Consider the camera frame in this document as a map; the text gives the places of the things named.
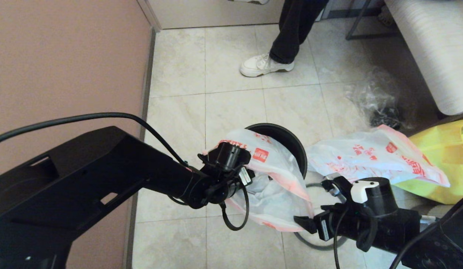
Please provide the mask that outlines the white red-print plastic bag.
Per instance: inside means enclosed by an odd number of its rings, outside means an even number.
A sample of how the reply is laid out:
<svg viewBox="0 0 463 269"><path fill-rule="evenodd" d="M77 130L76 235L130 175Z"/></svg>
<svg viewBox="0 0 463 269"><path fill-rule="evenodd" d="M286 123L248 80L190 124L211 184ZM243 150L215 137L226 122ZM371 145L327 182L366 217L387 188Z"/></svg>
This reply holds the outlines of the white red-print plastic bag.
<svg viewBox="0 0 463 269"><path fill-rule="evenodd" d="M222 142L248 150L251 160L246 168L256 175L253 183L246 187L249 204L246 205L244 191L238 190L225 200L225 206L280 232L304 231L294 221L294 216L314 217L315 214L292 153L275 139L248 129L233 129Z"/></svg>

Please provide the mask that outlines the white liner bag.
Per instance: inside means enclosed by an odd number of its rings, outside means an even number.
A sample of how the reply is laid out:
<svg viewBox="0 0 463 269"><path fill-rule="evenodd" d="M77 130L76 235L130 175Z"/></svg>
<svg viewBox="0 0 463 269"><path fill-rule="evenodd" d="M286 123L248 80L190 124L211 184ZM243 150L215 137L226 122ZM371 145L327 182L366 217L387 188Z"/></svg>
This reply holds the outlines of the white liner bag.
<svg viewBox="0 0 463 269"><path fill-rule="evenodd" d="M416 179L450 187L445 173L407 136L385 125L321 140L305 153L308 170L323 176L338 173L349 182L383 177L393 185Z"/></svg>

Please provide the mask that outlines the black round trash bin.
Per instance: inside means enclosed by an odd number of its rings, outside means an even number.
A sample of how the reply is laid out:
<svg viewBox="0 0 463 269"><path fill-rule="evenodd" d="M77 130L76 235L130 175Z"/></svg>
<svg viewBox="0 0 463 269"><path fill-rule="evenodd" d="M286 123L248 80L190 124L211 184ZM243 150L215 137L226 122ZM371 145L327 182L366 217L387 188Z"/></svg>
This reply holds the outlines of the black round trash bin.
<svg viewBox="0 0 463 269"><path fill-rule="evenodd" d="M246 129L264 136L269 136L285 146L296 158L303 178L306 177L308 171L308 158L305 154L304 146L295 134L285 127L269 123L253 124L246 127Z"/></svg>

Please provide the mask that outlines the yellow plastic bag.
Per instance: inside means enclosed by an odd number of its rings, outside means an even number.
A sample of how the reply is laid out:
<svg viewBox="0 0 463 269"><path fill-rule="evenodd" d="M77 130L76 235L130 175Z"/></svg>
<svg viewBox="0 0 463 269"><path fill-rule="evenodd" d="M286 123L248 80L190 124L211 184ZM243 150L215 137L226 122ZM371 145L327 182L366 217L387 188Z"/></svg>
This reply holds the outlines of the yellow plastic bag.
<svg viewBox="0 0 463 269"><path fill-rule="evenodd" d="M396 184L411 194L446 205L463 197L463 120L430 127L409 139L433 165L448 177L450 187L442 187L417 179Z"/></svg>

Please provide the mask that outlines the clear plastic bag with rubbish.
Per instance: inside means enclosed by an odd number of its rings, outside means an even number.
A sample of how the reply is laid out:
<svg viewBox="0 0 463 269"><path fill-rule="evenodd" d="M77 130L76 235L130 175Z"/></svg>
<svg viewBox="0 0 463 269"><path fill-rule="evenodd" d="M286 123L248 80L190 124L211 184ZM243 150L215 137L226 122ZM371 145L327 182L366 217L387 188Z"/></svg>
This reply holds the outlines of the clear plastic bag with rubbish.
<svg viewBox="0 0 463 269"><path fill-rule="evenodd" d="M386 69L374 66L363 80L346 84L344 89L370 127L386 125L397 131L416 127L416 101L410 87Z"/></svg>

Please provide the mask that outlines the round striped grey stool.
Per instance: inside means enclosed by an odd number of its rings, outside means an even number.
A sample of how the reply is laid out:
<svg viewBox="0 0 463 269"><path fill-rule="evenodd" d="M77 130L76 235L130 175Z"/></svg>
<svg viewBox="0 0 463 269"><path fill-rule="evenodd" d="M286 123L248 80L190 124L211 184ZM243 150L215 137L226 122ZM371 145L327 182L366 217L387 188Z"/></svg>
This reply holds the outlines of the round striped grey stool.
<svg viewBox="0 0 463 269"><path fill-rule="evenodd" d="M421 215L421 224L430 225L434 222L441 220L445 214L451 210L453 205L419 205L412 210L417 211Z"/></svg>

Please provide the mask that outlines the person's leg dark trousers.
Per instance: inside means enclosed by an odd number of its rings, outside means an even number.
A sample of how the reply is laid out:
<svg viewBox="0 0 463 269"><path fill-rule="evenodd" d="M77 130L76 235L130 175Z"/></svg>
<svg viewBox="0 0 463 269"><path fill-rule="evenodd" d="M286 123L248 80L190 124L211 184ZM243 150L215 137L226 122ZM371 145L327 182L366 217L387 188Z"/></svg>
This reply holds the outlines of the person's leg dark trousers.
<svg viewBox="0 0 463 269"><path fill-rule="evenodd" d="M301 44L328 2L329 0L285 0L278 22L280 32L269 51L270 58L281 64L293 63Z"/></svg>

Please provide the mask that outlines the beige striped sofa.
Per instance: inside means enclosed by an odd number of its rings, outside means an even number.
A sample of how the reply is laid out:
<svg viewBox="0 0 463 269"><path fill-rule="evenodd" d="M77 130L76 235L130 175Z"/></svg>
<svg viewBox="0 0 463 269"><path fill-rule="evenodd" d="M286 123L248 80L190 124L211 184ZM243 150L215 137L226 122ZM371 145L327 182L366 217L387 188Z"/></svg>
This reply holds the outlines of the beige striped sofa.
<svg viewBox="0 0 463 269"><path fill-rule="evenodd" d="M384 0L438 109L463 114L463 0Z"/></svg>

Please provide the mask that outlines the grey metal furniture leg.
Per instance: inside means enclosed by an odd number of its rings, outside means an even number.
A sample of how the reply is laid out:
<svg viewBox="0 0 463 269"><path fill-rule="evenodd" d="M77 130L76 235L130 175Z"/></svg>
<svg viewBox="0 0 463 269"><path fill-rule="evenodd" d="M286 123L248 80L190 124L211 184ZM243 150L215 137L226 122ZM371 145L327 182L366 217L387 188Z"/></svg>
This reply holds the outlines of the grey metal furniture leg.
<svg viewBox="0 0 463 269"><path fill-rule="evenodd" d="M392 17L392 14L387 7L386 4L384 4L381 9L380 13L377 15L377 20L380 22L383 26L394 30L393 32L386 32L386 33L378 33L378 34L358 34L355 35L355 31L358 28L359 23L361 22L362 18L364 17L365 13L368 10L368 7L370 5L370 2L372 0L365 0L361 10L358 13L358 16L356 17L355 21L353 22L351 29L349 29L348 33L345 36L346 41L351 41L351 40L370 40L370 39L376 39L376 38L390 38L390 37L396 37L400 36L400 31L397 29L397 25L395 23L394 18Z"/></svg>

